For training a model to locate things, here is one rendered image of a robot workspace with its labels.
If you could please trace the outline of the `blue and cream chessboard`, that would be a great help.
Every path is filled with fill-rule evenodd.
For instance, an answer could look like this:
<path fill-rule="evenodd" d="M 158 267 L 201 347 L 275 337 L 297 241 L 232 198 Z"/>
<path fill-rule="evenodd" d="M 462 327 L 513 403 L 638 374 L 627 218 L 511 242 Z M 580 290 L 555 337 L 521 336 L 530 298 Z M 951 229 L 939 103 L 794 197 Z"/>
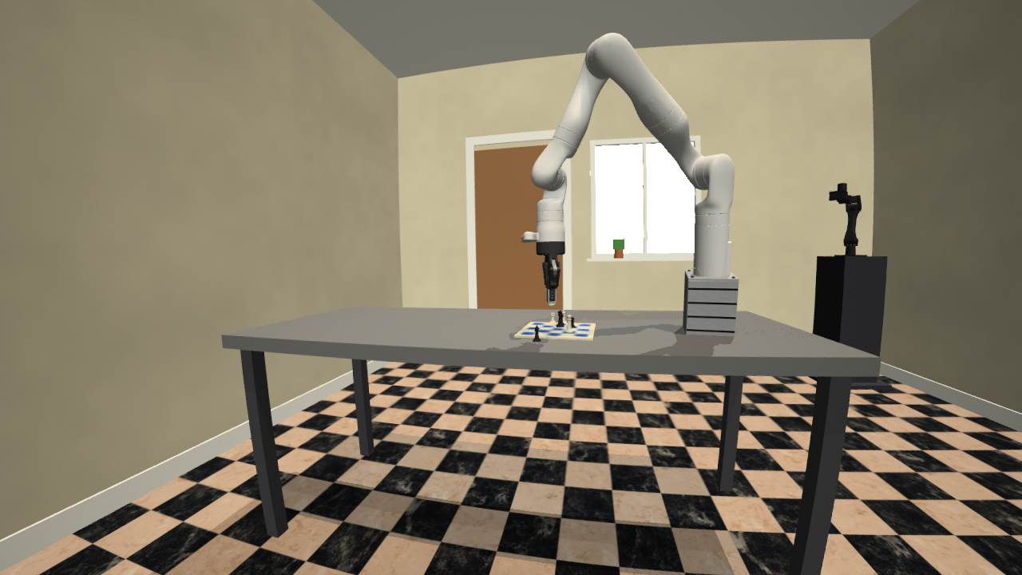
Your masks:
<path fill-rule="evenodd" d="M 565 332 L 567 330 L 567 323 L 564 323 L 564 327 L 557 327 L 558 323 L 529 323 L 522 328 L 521 331 L 516 332 L 514 338 L 532 338 L 535 339 L 535 327 L 539 327 L 539 339 L 571 339 L 572 341 L 592 341 L 594 336 L 596 324 L 595 323 L 574 323 L 576 327 L 572 328 L 574 332 Z"/>

